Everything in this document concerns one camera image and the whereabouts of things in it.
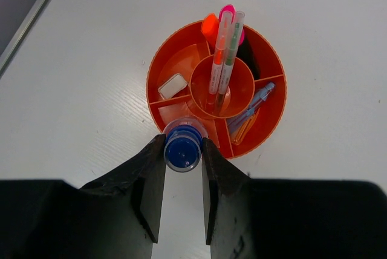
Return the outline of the black highlighter pink cap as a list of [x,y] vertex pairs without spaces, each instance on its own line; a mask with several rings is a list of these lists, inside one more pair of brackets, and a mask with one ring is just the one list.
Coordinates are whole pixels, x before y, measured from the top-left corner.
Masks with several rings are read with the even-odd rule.
[[[232,22],[235,19],[235,13],[236,10],[232,4],[225,5],[219,12],[219,20],[222,20],[223,13],[225,11],[229,11],[232,13]],[[253,53],[252,46],[250,45],[249,40],[247,39],[247,36],[245,34],[245,31],[242,31],[241,39],[239,41],[239,47],[238,52],[236,54],[236,57],[240,58],[243,62],[246,63],[250,71],[252,72],[252,75],[254,79],[259,79],[261,75],[261,70],[258,65],[258,61],[256,60],[256,57]]]

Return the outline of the orange slim pen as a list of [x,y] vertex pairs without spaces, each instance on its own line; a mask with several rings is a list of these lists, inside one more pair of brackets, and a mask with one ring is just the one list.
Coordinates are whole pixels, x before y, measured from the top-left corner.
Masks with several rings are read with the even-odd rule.
[[221,70],[223,67],[224,53],[226,50],[229,27],[232,23],[233,13],[229,10],[223,11],[216,33],[212,69],[209,82],[208,105],[214,105],[218,87],[220,84]]

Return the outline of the small blue-capped glue bottle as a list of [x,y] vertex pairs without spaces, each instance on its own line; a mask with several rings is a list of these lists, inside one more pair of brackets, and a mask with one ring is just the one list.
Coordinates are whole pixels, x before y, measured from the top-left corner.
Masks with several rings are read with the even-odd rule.
[[166,165],[176,172],[193,170],[201,160],[203,140],[209,136],[204,125],[196,118],[183,117],[169,122],[163,134]]

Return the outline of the orange translucent pen cap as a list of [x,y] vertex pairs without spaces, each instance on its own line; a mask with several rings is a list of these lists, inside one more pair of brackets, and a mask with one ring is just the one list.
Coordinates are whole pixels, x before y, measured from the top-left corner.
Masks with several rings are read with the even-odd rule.
[[239,129],[231,135],[231,142],[234,145],[240,145],[247,133],[251,130],[252,126],[257,120],[258,114],[260,110],[257,110],[251,117],[249,117],[240,127]]

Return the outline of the white eraser red label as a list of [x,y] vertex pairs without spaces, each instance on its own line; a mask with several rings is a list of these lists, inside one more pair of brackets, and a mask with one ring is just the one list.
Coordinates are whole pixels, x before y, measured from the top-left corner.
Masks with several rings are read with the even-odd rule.
[[163,99],[170,99],[186,87],[185,78],[180,73],[176,73],[158,88],[158,93]]

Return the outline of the blue translucent pen cap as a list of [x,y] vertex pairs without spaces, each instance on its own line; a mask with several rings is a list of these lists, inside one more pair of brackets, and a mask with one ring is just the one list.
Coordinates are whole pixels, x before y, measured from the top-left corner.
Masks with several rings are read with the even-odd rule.
[[259,89],[258,92],[253,96],[250,105],[241,114],[227,119],[227,126],[231,133],[238,130],[241,125],[261,107],[261,105],[267,100],[270,93],[275,89],[273,82],[267,83],[263,88]]

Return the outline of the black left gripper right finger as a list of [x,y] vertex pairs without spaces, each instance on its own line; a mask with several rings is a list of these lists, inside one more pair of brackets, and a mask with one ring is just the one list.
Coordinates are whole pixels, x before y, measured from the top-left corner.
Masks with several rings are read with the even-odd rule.
[[354,180],[254,179],[203,141],[212,258],[385,258],[386,194]]

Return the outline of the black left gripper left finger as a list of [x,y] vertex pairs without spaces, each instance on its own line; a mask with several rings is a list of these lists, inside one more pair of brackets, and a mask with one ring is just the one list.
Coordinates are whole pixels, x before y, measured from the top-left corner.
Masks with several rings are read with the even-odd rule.
[[165,135],[81,188],[1,181],[2,258],[151,258],[163,201]]

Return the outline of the black highlighter orange cap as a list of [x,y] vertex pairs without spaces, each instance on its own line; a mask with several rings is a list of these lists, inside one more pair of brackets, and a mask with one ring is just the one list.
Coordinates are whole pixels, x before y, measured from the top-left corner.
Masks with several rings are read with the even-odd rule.
[[206,38],[207,42],[213,47],[216,44],[218,27],[219,20],[214,13],[207,15],[202,21],[201,32]]

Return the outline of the green clear pen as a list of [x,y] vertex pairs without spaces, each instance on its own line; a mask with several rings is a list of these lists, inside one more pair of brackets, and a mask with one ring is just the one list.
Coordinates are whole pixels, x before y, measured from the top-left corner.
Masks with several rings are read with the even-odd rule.
[[221,108],[223,106],[227,87],[229,85],[230,77],[232,75],[236,54],[243,32],[244,18],[245,13],[243,11],[236,11],[234,20],[232,21],[228,31],[226,42],[226,55],[223,62],[221,78],[215,102],[215,109],[217,113],[221,111]]

